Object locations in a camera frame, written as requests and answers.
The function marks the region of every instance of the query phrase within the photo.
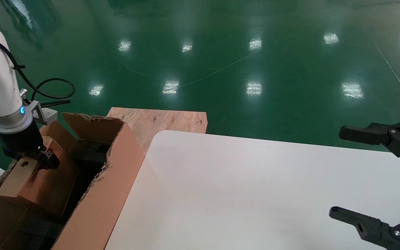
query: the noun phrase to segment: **floor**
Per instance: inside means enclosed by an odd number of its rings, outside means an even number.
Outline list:
[[[339,128],[400,122],[400,0],[0,0],[0,30],[32,82],[75,84],[60,112],[205,111],[211,134],[372,150]]]

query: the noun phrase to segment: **cardboard box flap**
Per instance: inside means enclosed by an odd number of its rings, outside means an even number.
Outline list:
[[[69,127],[83,140],[114,141],[124,122],[118,118],[89,116],[64,112],[62,114]]]
[[[106,167],[93,180],[52,250],[104,249],[143,159],[135,136],[124,124],[108,153]]]
[[[54,121],[49,126],[42,126],[40,128],[42,136],[49,136],[53,138],[65,152],[68,152],[72,145],[75,143],[75,138],[65,127],[63,127],[58,121]]]

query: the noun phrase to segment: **white table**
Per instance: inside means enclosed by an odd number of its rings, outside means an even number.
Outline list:
[[[373,250],[340,206],[400,223],[389,152],[162,131],[106,250]]]

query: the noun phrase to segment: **plywood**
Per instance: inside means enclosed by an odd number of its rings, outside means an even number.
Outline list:
[[[206,112],[112,107],[107,116],[126,122],[144,153],[162,130],[206,133],[208,125]]]

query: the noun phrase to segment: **black cable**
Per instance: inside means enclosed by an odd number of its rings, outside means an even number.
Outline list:
[[[48,108],[48,107],[57,106],[57,105],[61,105],[61,104],[68,104],[68,103],[70,103],[70,100],[43,102],[43,103],[41,103],[41,108]]]
[[[10,52],[4,45],[2,45],[1,43],[0,43],[0,49],[1,49],[2,51],[4,51],[4,53],[6,53],[6,55],[7,55],[8,58],[10,59],[10,61],[13,63],[13,69],[16,70],[16,71],[18,71],[19,75],[24,79],[24,81],[27,83],[27,85],[29,85],[29,87],[31,87],[31,88],[33,89],[31,101],[33,101],[33,98],[35,97],[35,94],[36,94],[36,93],[38,93],[38,94],[40,94],[40,95],[43,95],[43,96],[45,96],[45,97],[47,97],[47,98],[58,99],[58,100],[59,100],[59,99],[69,98],[69,97],[71,97],[71,96],[75,93],[75,86],[73,85],[73,83],[71,83],[70,81],[67,81],[66,79],[62,79],[62,78],[50,78],[50,79],[47,79],[47,80],[41,82],[40,84],[38,84],[37,87],[35,87],[35,86],[29,81],[29,79],[27,79],[27,76],[24,75],[23,71],[21,70],[22,68],[25,68],[26,66],[24,66],[24,65],[19,65],[19,64],[16,62],[15,58],[13,57],[13,55],[11,54],[11,52]],[[41,90],[39,90],[39,88],[40,88],[42,85],[46,84],[46,83],[49,82],[49,81],[63,81],[63,82],[65,82],[65,83],[67,83],[67,84],[70,85],[70,87],[72,88],[72,92],[71,92],[70,94],[68,94],[68,95],[56,96],[56,95],[49,95],[49,94],[47,94],[47,93],[42,92]]]

